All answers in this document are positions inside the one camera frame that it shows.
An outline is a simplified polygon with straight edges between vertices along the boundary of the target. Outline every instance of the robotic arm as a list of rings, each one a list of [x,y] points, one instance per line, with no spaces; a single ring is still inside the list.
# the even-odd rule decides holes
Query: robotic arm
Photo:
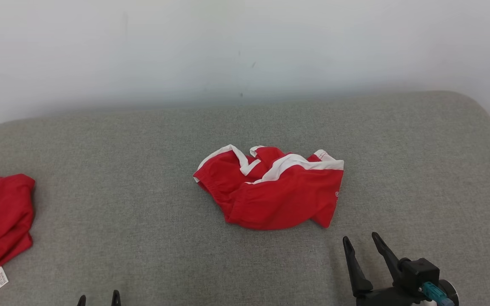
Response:
[[[439,279],[440,269],[430,261],[420,258],[397,259],[376,232],[372,233],[377,251],[393,277],[393,286],[374,290],[364,277],[355,252],[347,236],[344,237],[345,259],[348,264],[351,290],[356,297],[356,306],[410,306],[412,304],[459,306],[455,288],[446,280]]]

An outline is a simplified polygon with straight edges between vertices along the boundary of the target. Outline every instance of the gray fabric surface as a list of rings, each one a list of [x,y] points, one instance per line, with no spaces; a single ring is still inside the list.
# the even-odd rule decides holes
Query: gray fabric surface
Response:
[[[232,144],[345,160],[329,229],[226,224],[192,179]],[[371,240],[426,257],[461,304],[490,305],[490,118],[449,92],[261,106],[74,114],[0,125],[0,176],[37,180],[30,250],[4,265],[0,305],[354,305],[348,235],[374,284]]]

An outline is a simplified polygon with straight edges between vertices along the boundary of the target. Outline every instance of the red and white shorts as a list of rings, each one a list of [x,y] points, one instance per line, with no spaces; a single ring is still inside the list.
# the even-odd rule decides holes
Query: red and white shorts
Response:
[[[220,206],[224,218],[245,228],[290,228],[312,219],[328,228],[344,161],[326,151],[305,159],[276,147],[252,147],[251,156],[227,145],[206,157],[194,180]]]

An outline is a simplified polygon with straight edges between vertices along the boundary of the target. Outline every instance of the white wall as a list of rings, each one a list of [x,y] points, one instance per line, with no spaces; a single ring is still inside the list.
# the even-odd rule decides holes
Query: white wall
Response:
[[[0,0],[0,122],[430,89],[490,113],[490,1]]]

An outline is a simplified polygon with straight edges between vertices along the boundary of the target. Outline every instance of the teal connector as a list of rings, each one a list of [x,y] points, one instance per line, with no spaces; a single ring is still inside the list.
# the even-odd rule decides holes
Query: teal connector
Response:
[[[422,293],[430,300],[436,302],[438,306],[455,306],[455,303],[447,298],[447,294],[430,281],[424,283],[421,289]]]

